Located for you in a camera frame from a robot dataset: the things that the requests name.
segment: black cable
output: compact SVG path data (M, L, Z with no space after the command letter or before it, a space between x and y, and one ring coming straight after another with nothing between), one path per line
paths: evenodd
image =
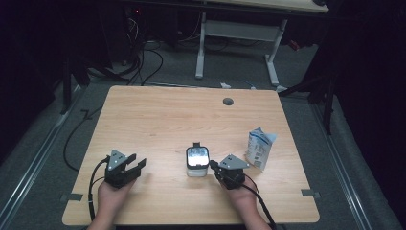
M269 213L269 210L268 210L268 208L266 207L265 202L263 202L262 197L260 197L257 184L254 182L253 179L251 179L251 177L249 177L248 175L245 175L245 176L247 176L247 177L254 183L255 188L257 189L257 191L255 192L253 189L251 189L250 187L248 187L248 186L246 186L246 185L244 185L244 184L241 184L241 186L244 187L244 188L246 188L247 190L251 191L251 192L257 197L257 199L258 199L258 201L259 201L259 203L260 203L260 206L262 206L263 212L265 213L265 215L266 215L266 216L268 217L268 219L269 219L269 222L270 222L270 224L271 224L272 230L276 230L276 229L277 229L277 224L275 223L275 221L273 220L271 214Z
M93 173L92 173L92 177L90 177L90 183L89 183L89 192L88 192L88 203L89 203L89 213L90 213L90 219L92 219L92 221L93 221L93 219L95 219L95 206L93 205L93 194L92 194L92 188L93 188L93 185L94 185L94 183L96 182L93 182L93 180L95 179L95 174L96 174L96 171L98 170L98 168L102 165L102 164L104 164L104 163L108 163L108 161L109 161L109 159L110 159L110 156L107 156L106 158L104 158L101 162L99 162L99 164L96 166L96 168L93 170Z
M75 128L71 131L71 133L70 133L69 136L68 136L68 139L67 139L66 142L65 142L65 146L63 147L63 160L65 161L65 164L66 164L71 170L73 170L73 171L78 172L79 169L77 169L77 168L75 168L74 166L72 166L72 165L69 163L68 159L67 159L66 150L67 150L67 148L68 148L69 141L71 140L71 138L72 138L72 136L75 134L75 132L78 130L78 128L79 128L85 121L89 120L89 118L92 118L92 116L93 116L96 112L98 112L99 110L101 110L101 109L102 109L102 106L100 106L100 107L97 108L95 111L93 111L89 116L85 116L85 117L83 118L83 120L82 120L79 124L77 124L77 125L75 126Z
M100 177L99 179L93 181L93 185L95 185L99 180L104 179L104 176Z
M142 49L142 51L141 51L141 60L140 60L140 61L141 61L141 65L138 67L137 72L129 79L127 85L130 85L132 81L134 81L134 82L132 83L132 84L134 84L135 81L138 79L137 76L141 77L141 69L142 69L143 66L144 66L144 59L145 59L144 47L145 47L145 44L144 44L143 49Z
M152 74L150 74L148 77L146 77L142 81L141 86L144 86L146 84L147 80L150 79L154 74L156 74L156 72L158 72L161 69L162 65L164 64L164 58L158 52L155 52L153 50L149 50L149 51L156 54L159 58L161 58L161 63L159 65L159 67Z

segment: wooden table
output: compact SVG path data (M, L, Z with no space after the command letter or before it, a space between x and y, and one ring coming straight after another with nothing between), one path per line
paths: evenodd
M225 105L224 98L234 104ZM310 188L275 91L113 86L72 191L84 196L68 201L63 222L90 223L90 175L115 149L126 155L136 152L135 164L147 159L116 224L241 223L211 169L205 177L187 176L186 148L200 142L215 161L230 153L244 159L248 133L257 127L278 138L264 172L253 167L244 171L257 182L275 222L317 221L313 196L302 195L302 189ZM103 176L104 167L96 178Z

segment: table leg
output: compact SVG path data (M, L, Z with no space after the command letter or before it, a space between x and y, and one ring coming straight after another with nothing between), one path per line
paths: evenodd
M197 55L196 75L195 75L197 79L203 79L205 36L206 36L206 13L202 12L202 23L200 29L200 48L199 54Z
M266 66L268 67L268 72L269 72L269 78L271 79L271 84L274 86L279 85L277 72L275 71L274 58L275 58L275 54L278 51L278 47L281 43L281 39L282 39L286 24L287 24L287 19L284 19L278 29L276 37L275 37L274 47L272 49L271 54L265 55Z

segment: cable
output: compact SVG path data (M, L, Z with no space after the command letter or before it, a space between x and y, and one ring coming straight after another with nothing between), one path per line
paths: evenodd
M100 106L100 107L97 108L95 111L93 111L89 116L86 115L86 116L83 118L83 120L82 120L79 124L77 124L77 125L75 126L75 128L71 131L71 133L70 133L69 136L68 136L68 139L67 139L66 142L65 142L65 146L63 147L63 160L65 161L65 164L66 164L71 170L73 170L73 171L78 172L79 169L77 169L77 168L75 168L74 166L72 166L72 165L69 163L68 159L67 159L66 150L67 150L67 148L68 148L69 141L71 140L71 138L72 138L72 136L75 134L75 132L78 130L78 128L79 128L85 121L89 120L89 118L92 118L92 116L93 116L95 113L97 113L98 111L100 111L101 109L102 109L102 106Z
M128 83L127 83L127 85L130 85L131 84L131 82L132 81L134 81L132 84L134 84L135 83L135 81L138 79L138 77L137 76L139 76L140 77L140 79L141 79L141 69L143 68L143 66L144 66L144 46L143 46L143 49L142 49L142 52L141 52L141 65L138 67L138 70L137 70L137 72L130 78L130 80L128 81Z
M142 81L141 86L144 86L146 84L147 80L150 79L154 74L156 74L156 72L158 72L161 69L162 65L164 64L164 58L160 54L158 54L158 52L155 52L153 50L149 50L149 51L156 54L159 58L161 58L161 63L159 65L159 67L152 74L150 74L148 77L146 77Z
M93 173L92 173L92 177L90 178L90 183L89 183L89 192L88 192L88 203L89 203L89 213L90 213L90 219L92 219L92 221L93 221L93 219L95 219L95 207L94 207L94 205L93 205L93 194L92 194L92 188L93 188L93 185L94 185L94 183L97 181L95 181L95 182L93 182L93 180L95 179L95 174L96 174L96 171L98 170L98 168L102 165L102 164L104 164L104 163L108 163L108 161L109 161L109 159L110 159L110 156L107 156L106 158L104 158L101 162L99 162L99 164L96 166L96 168L93 170Z
M202 16L202 13L200 13L199 17L197 18L196 26L194 27L194 30L193 30L192 34L188 38L179 40L178 42L189 41L189 40L193 40L193 39L196 39L196 38L200 37L200 35L197 35L196 37L193 37L193 36L194 36L194 34L196 34L197 28L199 27L199 22L200 22L201 16Z

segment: metal frame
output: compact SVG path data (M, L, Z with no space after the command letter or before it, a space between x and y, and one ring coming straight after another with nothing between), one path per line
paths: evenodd
M279 27L207 20L206 13L203 12L200 28L200 47L197 54L195 77L197 79L203 79L205 59L204 43L206 35L272 41L274 42L274 45L270 51L270 55L265 55L265 61L272 85L278 86L279 80L275 70L274 58L281 43L286 24L287 19L283 19Z

